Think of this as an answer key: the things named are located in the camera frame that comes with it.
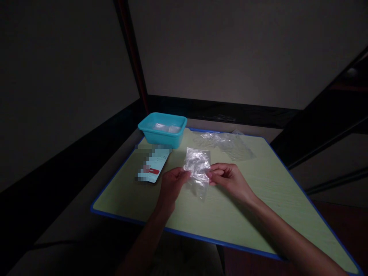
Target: plastic bag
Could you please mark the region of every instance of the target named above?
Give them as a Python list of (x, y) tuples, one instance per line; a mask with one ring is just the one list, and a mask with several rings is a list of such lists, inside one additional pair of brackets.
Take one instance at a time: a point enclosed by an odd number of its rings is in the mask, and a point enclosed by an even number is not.
[(179, 133), (181, 130), (181, 127), (179, 126), (167, 126), (167, 125), (163, 125), (160, 123), (156, 123), (153, 127), (154, 130), (160, 130), (160, 131), (164, 131), (164, 132), (170, 132), (170, 133)]
[(194, 142), (199, 147), (218, 147), (233, 161), (245, 161), (256, 157), (240, 137), (244, 134), (239, 130), (234, 130), (233, 133), (198, 132), (197, 134), (198, 136), (194, 138)]
[(187, 148), (184, 170), (191, 172), (188, 184), (192, 192), (204, 200), (210, 183), (206, 173), (211, 170), (211, 152)]

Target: hand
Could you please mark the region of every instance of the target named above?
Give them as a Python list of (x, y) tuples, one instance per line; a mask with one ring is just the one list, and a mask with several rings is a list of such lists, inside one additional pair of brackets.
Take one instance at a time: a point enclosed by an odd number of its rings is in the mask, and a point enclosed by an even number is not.
[(244, 179), (239, 168), (235, 164), (216, 163), (211, 165), (207, 176), (210, 185), (220, 184), (236, 199), (244, 204), (255, 202), (258, 197), (253, 193), (248, 183)]
[(175, 209), (175, 201), (191, 173), (183, 168), (172, 169), (162, 176), (160, 195), (156, 204), (156, 211), (171, 215)]

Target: light green tabletop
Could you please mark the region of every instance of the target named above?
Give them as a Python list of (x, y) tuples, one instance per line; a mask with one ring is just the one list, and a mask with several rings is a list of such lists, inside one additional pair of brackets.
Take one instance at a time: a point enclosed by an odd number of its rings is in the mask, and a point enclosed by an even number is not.
[[(195, 137), (195, 133), (185, 129), (180, 147), (170, 154), (163, 172), (184, 165), (186, 148), (198, 148), (193, 141)], [(211, 148), (211, 163), (237, 164), (259, 198), (344, 270), (357, 274), (358, 268), (354, 262), (266, 140), (253, 136), (241, 138), (256, 158), (234, 162), (218, 148)], [(140, 145), (147, 145), (146, 139)], [(144, 154), (136, 149), (95, 201), (93, 210), (146, 222), (159, 195), (161, 176), (154, 186), (135, 182), (143, 160)], [(219, 186), (210, 186), (205, 201), (201, 201), (184, 185), (166, 227), (210, 238), (220, 244), (231, 244), (235, 248), (241, 246), (262, 251), (265, 255), (278, 253), (252, 215), (228, 197)]]

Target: right hand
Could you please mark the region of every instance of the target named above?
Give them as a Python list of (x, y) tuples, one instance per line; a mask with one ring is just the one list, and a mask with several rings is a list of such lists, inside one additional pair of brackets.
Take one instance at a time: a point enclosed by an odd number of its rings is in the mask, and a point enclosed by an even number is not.
[(210, 185), (223, 186), (233, 197), (244, 204), (251, 204), (258, 199), (235, 164), (213, 164), (207, 176), (210, 179)]

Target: plastic container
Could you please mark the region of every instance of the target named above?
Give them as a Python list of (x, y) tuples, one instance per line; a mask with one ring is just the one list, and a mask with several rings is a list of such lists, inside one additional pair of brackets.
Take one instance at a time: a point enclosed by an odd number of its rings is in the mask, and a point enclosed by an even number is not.
[[(138, 124), (138, 128), (143, 131), (147, 142), (157, 145), (172, 145), (172, 148), (178, 148), (183, 139), (184, 128), (187, 125), (187, 118), (183, 116), (153, 112), (149, 114)], [(170, 133), (161, 130), (154, 130), (157, 123), (180, 127), (178, 133)]]

